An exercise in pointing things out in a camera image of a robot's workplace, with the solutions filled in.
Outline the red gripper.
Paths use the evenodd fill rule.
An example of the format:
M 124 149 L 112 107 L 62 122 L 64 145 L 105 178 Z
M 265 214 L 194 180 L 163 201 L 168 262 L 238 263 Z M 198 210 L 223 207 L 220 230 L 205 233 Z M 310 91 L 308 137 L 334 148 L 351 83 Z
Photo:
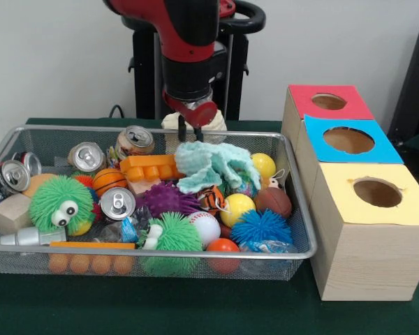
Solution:
M 173 98 L 166 90 L 163 91 L 163 99 L 166 104 L 178 116 L 178 139 L 180 142 L 186 142 L 186 122 L 194 129 L 193 133 L 196 141 L 203 142 L 202 126 L 209 124 L 217 114 L 217 105 L 212 100 L 212 90 L 203 98 L 197 100 L 180 100 Z

